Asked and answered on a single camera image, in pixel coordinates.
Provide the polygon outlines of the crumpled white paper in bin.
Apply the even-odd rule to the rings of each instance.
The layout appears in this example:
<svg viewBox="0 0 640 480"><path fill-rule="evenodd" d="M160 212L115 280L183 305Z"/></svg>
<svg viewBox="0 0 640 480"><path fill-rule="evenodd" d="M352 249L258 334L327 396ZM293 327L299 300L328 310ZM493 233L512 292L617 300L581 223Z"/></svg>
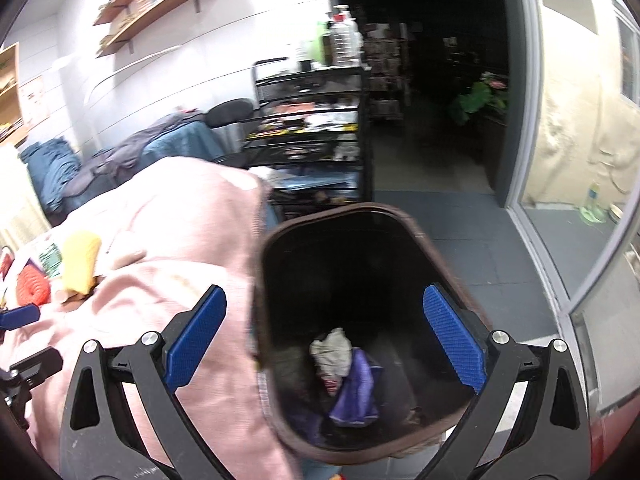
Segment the crumpled white paper in bin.
<svg viewBox="0 0 640 480"><path fill-rule="evenodd" d="M331 330L324 339L314 340L309 353L322 378L342 379L352 366L352 344L341 327Z"/></svg>

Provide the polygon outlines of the brown plastic trash bin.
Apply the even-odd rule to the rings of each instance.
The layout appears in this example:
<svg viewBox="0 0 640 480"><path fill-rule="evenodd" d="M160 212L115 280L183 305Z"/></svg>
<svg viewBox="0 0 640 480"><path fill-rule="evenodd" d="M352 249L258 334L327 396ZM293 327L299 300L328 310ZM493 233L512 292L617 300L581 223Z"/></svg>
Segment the brown plastic trash bin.
<svg viewBox="0 0 640 480"><path fill-rule="evenodd" d="M254 334L262 409L293 453L357 465L407 453L453 427L471 403L423 313L438 285L460 307L480 306L405 212L360 203L283 222L256 261ZM342 428L309 348L339 328L382 368L378 419Z"/></svg>

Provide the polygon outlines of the orange foam fruit net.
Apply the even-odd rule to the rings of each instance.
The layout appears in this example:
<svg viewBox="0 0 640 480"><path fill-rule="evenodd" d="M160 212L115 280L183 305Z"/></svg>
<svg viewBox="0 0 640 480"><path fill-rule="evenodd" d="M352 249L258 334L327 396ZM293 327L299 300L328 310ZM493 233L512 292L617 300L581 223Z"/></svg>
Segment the orange foam fruit net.
<svg viewBox="0 0 640 480"><path fill-rule="evenodd" d="M34 304L41 307L50 300L51 287L47 277L39 268L27 263L17 275L15 285L16 302L20 307Z"/></svg>

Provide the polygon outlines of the blue crumpled blanket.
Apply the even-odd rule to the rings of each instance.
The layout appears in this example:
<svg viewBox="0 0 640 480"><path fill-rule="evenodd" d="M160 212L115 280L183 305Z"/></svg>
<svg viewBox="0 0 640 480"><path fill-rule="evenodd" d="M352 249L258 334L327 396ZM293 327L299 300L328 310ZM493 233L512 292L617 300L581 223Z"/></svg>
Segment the blue crumpled blanket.
<svg viewBox="0 0 640 480"><path fill-rule="evenodd" d="M79 156L66 139L54 138L29 145L21 151L20 157L43 212L59 214L63 208L64 188L80 171Z"/></svg>

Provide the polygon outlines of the potted green plant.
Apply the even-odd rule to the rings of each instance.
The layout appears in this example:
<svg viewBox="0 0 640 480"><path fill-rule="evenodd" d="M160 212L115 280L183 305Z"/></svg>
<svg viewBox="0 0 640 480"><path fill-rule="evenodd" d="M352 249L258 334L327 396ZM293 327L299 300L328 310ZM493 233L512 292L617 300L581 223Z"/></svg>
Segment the potted green plant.
<svg viewBox="0 0 640 480"><path fill-rule="evenodd" d="M504 122L509 106L509 77L484 72L458 97L460 122L488 117Z"/></svg>

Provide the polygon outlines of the pink spotted bed quilt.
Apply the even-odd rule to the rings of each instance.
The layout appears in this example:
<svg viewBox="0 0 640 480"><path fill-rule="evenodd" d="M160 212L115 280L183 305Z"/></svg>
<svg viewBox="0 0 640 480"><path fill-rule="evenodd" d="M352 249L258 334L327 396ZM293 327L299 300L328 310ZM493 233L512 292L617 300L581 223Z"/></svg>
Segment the pink spotted bed quilt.
<svg viewBox="0 0 640 480"><path fill-rule="evenodd" d="M40 319L6 335L10 365L48 347L63 367L35 388L29 437L51 466L70 378L90 339L106 348L133 344L191 309L210 286L227 297L227 313L178 399L205 442L239 479L294 479L297 467L269 428L248 348L255 260L265 229L266 186L248 171L191 157L167 157L72 212L55 240L96 234L104 256L134 262L106 271L92 295L46 304Z"/></svg>

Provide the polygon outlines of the clear pump bottle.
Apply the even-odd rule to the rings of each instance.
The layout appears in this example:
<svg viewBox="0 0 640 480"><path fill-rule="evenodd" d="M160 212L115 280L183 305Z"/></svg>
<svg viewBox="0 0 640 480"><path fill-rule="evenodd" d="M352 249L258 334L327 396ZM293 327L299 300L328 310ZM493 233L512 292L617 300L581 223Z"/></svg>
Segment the clear pump bottle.
<svg viewBox="0 0 640 480"><path fill-rule="evenodd" d="M357 66L361 63L361 35L346 4L334 6L330 28L333 61L336 66Z"/></svg>

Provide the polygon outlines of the green bottle outside door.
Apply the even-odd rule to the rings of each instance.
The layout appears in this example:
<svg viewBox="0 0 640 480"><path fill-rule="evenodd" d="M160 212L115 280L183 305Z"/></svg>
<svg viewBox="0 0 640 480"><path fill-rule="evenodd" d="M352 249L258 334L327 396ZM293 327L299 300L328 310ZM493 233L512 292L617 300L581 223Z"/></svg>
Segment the green bottle outside door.
<svg viewBox="0 0 640 480"><path fill-rule="evenodd" d="M579 208L579 213L585 222L590 224L600 224L605 222L605 213L599 205L599 191L600 186L597 182L592 182L589 185L587 196Z"/></svg>

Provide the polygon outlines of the yellow foam fruit net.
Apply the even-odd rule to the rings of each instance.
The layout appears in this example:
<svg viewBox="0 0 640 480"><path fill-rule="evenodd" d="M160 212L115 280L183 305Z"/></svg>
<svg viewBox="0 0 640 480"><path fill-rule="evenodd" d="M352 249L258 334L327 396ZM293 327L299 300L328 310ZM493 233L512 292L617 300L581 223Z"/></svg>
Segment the yellow foam fruit net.
<svg viewBox="0 0 640 480"><path fill-rule="evenodd" d="M66 290L88 295L94 283L94 268L101 245L101 239L90 232L75 233L65 241L62 279Z"/></svg>

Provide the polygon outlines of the green bottle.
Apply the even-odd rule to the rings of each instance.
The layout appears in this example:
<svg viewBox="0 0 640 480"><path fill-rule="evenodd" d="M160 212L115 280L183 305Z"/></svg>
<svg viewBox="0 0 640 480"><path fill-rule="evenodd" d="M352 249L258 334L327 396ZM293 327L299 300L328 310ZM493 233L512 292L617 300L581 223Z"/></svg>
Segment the green bottle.
<svg viewBox="0 0 640 480"><path fill-rule="evenodd" d="M312 33L309 47L310 58L322 66L332 64L331 35L327 21L320 21Z"/></svg>

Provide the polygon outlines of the glass sliding door frame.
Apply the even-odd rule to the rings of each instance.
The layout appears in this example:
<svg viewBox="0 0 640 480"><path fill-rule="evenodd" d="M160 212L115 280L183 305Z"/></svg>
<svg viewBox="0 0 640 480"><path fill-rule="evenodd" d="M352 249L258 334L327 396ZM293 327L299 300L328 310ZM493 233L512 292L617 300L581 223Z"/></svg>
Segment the glass sliding door frame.
<svg viewBox="0 0 640 480"><path fill-rule="evenodd" d="M556 312L639 315L639 248L614 244L639 179L639 23L624 0L534 0L537 115L515 212ZM579 213L600 186L605 222Z"/></svg>

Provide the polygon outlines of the green white carton box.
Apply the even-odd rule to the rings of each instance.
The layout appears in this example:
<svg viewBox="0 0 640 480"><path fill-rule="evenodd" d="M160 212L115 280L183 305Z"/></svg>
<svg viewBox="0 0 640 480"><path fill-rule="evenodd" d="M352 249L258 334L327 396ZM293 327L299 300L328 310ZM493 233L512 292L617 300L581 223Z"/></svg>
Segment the green white carton box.
<svg viewBox="0 0 640 480"><path fill-rule="evenodd" d="M44 274L46 274L48 278L56 278L61 275L63 258L58 246L54 243L49 243L43 248L39 254L39 261Z"/></svg>

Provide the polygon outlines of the black round stool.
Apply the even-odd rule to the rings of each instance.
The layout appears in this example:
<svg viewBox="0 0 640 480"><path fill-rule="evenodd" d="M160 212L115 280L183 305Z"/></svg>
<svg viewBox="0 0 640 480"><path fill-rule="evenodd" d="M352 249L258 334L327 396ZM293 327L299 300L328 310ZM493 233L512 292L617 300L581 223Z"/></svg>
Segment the black round stool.
<svg viewBox="0 0 640 480"><path fill-rule="evenodd" d="M254 103L249 99L233 99L212 107L205 114L205 123L209 128L222 128L237 124L254 114Z"/></svg>

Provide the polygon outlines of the black metal shelf cart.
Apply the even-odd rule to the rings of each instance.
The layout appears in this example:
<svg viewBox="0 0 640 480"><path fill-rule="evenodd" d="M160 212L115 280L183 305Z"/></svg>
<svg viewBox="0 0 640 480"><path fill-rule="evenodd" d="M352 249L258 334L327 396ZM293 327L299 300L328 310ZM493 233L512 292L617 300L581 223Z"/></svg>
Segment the black metal shelf cart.
<svg viewBox="0 0 640 480"><path fill-rule="evenodd" d="M243 120L242 164L269 170L270 202L282 220L372 200L370 68L252 67L255 110Z"/></svg>

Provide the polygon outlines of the purple wrapper in bin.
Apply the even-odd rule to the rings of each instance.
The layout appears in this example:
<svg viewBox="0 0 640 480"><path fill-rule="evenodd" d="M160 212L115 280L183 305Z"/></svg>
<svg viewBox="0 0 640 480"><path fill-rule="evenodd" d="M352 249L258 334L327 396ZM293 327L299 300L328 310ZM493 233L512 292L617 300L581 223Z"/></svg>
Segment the purple wrapper in bin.
<svg viewBox="0 0 640 480"><path fill-rule="evenodd" d="M352 349L352 366L343 380L329 419L342 428L364 428L378 420L374 390L383 367L360 348Z"/></svg>

